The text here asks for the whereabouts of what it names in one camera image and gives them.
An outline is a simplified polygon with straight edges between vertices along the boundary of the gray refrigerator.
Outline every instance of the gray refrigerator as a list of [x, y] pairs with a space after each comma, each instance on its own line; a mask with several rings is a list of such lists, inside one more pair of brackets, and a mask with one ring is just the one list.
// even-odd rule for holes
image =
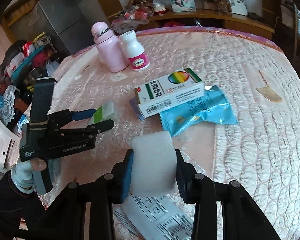
[[74, 55], [94, 44], [90, 27], [75, 0], [39, 0], [36, 14], [33, 28], [50, 36], [58, 53]]

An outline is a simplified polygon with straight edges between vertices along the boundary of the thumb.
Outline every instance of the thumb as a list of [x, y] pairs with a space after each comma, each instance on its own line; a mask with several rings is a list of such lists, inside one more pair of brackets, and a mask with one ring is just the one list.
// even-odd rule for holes
[[43, 171], [46, 169], [47, 163], [40, 158], [34, 158], [31, 159], [31, 167], [33, 171]]

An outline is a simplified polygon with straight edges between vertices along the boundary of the pink thermos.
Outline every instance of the pink thermos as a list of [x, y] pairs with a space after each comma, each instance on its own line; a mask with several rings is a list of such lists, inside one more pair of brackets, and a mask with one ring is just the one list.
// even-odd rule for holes
[[106, 62], [111, 72], [119, 72], [129, 65], [127, 57], [122, 52], [119, 38], [106, 23], [95, 23], [91, 28], [91, 33], [100, 57]]

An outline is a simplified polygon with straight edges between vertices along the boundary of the pink tablecloth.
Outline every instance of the pink tablecloth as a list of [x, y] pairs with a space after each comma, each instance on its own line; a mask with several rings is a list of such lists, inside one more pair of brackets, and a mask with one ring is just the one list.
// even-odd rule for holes
[[[161, 130], [159, 116], [140, 122], [129, 100], [134, 88], [151, 79], [190, 67], [206, 85], [218, 85], [233, 106], [239, 125], [199, 123], [173, 139], [214, 181], [240, 181], [282, 239], [300, 236], [300, 80], [282, 51], [254, 35], [204, 27], [173, 27], [142, 31], [138, 40], [151, 61], [148, 69], [110, 73], [95, 47], [66, 58], [54, 77], [51, 111], [97, 108], [107, 100], [118, 106], [115, 127], [97, 137], [96, 148], [62, 159], [62, 171], [51, 203], [70, 181], [94, 181], [122, 161], [134, 136]], [[284, 100], [273, 103], [256, 88], [264, 86], [258, 71]], [[67, 127], [83, 127], [87, 121]], [[190, 216], [193, 205], [170, 198]], [[218, 238], [222, 239], [218, 207]], [[133, 239], [115, 220], [119, 239]]]

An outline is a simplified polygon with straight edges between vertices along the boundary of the white bottle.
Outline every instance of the white bottle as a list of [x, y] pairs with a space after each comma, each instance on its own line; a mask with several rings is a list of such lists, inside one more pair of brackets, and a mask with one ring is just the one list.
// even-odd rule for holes
[[149, 67], [150, 62], [145, 54], [145, 49], [137, 40], [135, 31], [129, 31], [119, 36], [123, 43], [123, 52], [127, 56], [131, 67], [135, 71], [144, 70]]

